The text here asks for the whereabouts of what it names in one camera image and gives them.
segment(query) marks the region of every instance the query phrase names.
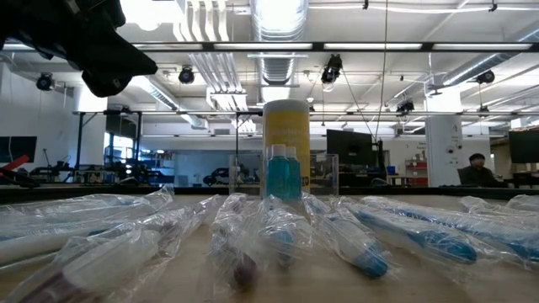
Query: person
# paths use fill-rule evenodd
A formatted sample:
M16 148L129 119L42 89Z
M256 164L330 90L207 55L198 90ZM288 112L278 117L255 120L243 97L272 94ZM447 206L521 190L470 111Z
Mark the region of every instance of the person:
M459 170L462 185L480 187L507 187L494 178L492 171L485 167L485 156L476 153L470 156L470 166Z

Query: white pillar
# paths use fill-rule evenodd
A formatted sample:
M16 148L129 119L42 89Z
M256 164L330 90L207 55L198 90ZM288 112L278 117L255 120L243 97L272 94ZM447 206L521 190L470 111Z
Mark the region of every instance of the white pillar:
M75 88L74 99L76 103L76 111L104 111L107 109L107 98L95 97L87 87ZM91 114L84 115L84 121L92 118ZM77 160L77 138L78 138L78 121L79 116L73 115L70 154L72 159L70 164L75 165ZM83 127L83 139L81 144L81 165L103 165L104 159L104 133L107 117L101 114L93 117Z
M427 95L430 112L461 112L459 88L444 88L440 95ZM459 185L462 167L462 119L458 115L430 116L425 122L429 186Z

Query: workbench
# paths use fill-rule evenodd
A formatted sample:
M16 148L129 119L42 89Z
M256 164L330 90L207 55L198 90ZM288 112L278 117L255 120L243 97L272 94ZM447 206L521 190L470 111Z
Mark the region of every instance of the workbench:
M205 196L177 196L196 203ZM461 210L460 198L449 196L391 196L417 205ZM199 277L211 234L202 226L182 243L160 279L152 302L199 302ZM363 276L334 255L320 252L298 261L289 271L269 267L258 285L229 298L231 302L450 302L450 303L527 303L539 302L539 273L515 265L495 263L475 273L466 284L456 284L437 273L414 255L390 247L399 269L378 280ZM17 273L0 274L0 300L39 266Z

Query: cyan bottle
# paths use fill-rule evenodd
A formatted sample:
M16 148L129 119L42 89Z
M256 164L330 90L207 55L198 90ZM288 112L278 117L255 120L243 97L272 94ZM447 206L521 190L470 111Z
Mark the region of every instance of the cyan bottle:
M271 147L271 159L266 175L266 194L287 200L290 179L290 163L286 159L286 146L276 144Z
M286 147L286 159L290 163L290 178L288 179L288 197L297 202L302 199L302 171L300 162L297 161L296 148Z

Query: monitor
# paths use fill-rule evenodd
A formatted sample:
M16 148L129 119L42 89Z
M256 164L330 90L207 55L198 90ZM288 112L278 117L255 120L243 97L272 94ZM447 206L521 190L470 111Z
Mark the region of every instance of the monitor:
M10 163L22 156L28 156L28 163L33 163L36 144L36 136L0 137L0 163Z
M539 130L510 131L509 145L513 163L539 162Z
M339 155L339 163L375 166L372 136L344 130L327 130L328 154Z

